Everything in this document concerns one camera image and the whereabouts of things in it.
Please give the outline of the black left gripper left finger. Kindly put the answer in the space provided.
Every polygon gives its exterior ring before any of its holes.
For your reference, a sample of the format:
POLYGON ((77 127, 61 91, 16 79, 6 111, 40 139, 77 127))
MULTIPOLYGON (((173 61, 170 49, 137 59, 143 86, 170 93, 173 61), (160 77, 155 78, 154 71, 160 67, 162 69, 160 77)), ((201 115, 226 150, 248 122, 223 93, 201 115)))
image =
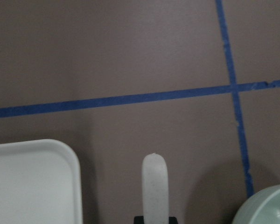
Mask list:
POLYGON ((133 219, 133 224, 144 224, 143 216, 135 216, 133 219))

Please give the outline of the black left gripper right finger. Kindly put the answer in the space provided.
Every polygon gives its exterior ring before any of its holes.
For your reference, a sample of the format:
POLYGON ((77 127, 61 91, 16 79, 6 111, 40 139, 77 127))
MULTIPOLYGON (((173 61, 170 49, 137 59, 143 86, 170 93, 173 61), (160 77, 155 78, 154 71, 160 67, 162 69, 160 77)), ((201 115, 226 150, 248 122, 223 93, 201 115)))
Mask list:
POLYGON ((178 220, 176 217, 169 217, 168 224, 178 224, 178 220))

